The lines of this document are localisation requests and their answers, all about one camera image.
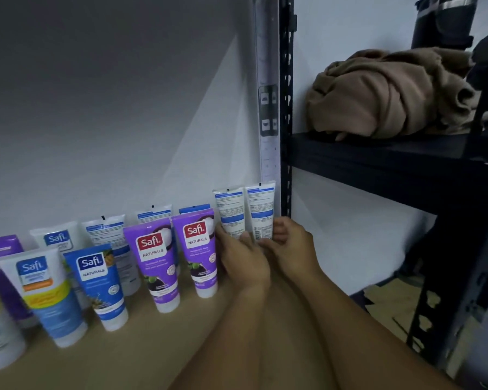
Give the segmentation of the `person's left hand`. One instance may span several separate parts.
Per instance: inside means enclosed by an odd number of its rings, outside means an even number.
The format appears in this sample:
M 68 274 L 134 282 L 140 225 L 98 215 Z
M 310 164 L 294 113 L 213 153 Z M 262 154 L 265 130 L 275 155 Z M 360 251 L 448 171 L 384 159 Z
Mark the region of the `person's left hand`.
M 271 286 L 271 270 L 266 255 L 255 242 L 249 251 L 239 239 L 227 234 L 218 223 L 215 228 L 219 256 L 237 294 L 267 296 Z

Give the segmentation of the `brown cardboard pieces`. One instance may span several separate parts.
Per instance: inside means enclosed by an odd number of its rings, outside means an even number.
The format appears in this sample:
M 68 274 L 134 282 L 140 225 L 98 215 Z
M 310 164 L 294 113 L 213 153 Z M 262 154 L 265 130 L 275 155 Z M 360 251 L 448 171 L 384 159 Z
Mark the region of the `brown cardboard pieces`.
M 371 302 L 365 308 L 376 321 L 406 343 L 421 291 L 416 277 L 373 284 L 363 290 L 364 297 Z

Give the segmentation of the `grey printed wall strip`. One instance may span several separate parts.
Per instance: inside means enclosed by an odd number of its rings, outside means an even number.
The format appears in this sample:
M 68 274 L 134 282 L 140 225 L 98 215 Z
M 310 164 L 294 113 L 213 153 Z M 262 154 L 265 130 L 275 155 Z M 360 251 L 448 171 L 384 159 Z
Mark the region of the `grey printed wall strip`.
M 253 0 L 261 181 L 280 184 L 278 0 Z

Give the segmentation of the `row of standing skincare tubes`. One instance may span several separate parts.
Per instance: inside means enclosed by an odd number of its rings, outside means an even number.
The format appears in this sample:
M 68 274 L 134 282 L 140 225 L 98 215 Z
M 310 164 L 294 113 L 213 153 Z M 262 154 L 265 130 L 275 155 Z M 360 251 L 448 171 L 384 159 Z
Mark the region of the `row of standing skincare tubes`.
M 137 263 L 159 312 L 169 313 L 180 302 L 174 231 L 197 295 L 215 295 L 218 285 L 214 229 L 214 210 L 206 205 L 171 219 L 122 228 L 129 247 L 136 248 Z M 76 296 L 65 278 L 66 268 L 77 278 L 104 328 L 122 328 L 129 315 L 111 243 L 64 254 L 57 248 L 45 248 L 0 257 L 1 271 L 59 348 L 74 345 L 87 331 Z

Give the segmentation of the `tan crumpled cloth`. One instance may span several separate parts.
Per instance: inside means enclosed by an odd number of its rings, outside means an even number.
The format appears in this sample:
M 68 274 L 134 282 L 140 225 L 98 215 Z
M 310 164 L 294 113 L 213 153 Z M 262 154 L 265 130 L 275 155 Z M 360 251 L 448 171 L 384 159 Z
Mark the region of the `tan crumpled cloth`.
M 466 134 L 481 93 L 467 81 L 474 66 L 471 52 L 438 47 L 358 51 L 317 75 L 306 128 L 336 141 Z

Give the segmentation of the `person's right forearm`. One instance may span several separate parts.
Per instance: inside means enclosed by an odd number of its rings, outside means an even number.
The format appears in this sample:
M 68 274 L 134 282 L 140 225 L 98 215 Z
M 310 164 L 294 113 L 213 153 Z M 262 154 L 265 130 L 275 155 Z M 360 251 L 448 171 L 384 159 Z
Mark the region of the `person's right forearm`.
M 317 321 L 340 390 L 463 390 L 362 310 L 321 270 L 280 268 Z

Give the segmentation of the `black cylindrical container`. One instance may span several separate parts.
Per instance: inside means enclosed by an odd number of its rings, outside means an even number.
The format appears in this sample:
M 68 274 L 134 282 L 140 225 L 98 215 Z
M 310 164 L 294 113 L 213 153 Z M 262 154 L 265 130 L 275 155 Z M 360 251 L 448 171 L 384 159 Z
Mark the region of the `black cylindrical container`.
M 470 34 L 478 0 L 418 0 L 411 49 L 440 47 L 464 51 L 473 45 Z

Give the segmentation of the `person's right hand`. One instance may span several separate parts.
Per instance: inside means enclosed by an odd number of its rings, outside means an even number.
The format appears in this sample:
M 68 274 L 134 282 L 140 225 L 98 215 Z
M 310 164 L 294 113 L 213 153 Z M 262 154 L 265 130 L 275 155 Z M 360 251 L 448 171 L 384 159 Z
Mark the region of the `person's right hand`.
M 314 247 L 313 235 L 287 216 L 273 222 L 273 236 L 287 236 L 286 244 L 279 250 L 268 250 L 277 260 L 280 269 L 296 285 L 323 275 Z

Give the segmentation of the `white cream tube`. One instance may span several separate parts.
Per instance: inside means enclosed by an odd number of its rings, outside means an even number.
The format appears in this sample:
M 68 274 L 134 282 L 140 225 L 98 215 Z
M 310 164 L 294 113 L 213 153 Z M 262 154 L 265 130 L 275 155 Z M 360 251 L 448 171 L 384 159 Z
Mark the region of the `white cream tube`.
M 275 181 L 245 187 L 251 226 L 256 241 L 273 236 Z
M 246 229 L 244 188 L 213 190 L 213 194 L 222 228 L 230 236 L 239 239 Z

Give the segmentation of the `black metal shelf rack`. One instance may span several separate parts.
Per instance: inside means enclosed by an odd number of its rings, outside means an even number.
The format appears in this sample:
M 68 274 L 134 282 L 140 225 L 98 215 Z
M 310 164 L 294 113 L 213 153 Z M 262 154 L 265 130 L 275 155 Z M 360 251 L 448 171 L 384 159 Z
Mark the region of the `black metal shelf rack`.
M 407 345 L 447 368 L 458 336 L 488 283 L 488 77 L 466 137 L 332 144 L 320 133 L 293 134 L 291 99 L 280 100 L 281 213 L 291 214 L 292 167 L 436 215 Z

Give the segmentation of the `person's left forearm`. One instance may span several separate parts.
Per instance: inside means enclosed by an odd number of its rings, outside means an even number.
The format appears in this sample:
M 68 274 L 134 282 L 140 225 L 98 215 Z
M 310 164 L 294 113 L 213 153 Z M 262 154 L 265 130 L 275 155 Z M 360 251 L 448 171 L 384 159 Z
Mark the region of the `person's left forearm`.
M 271 282 L 236 290 L 220 321 L 168 390 L 258 390 L 260 329 Z

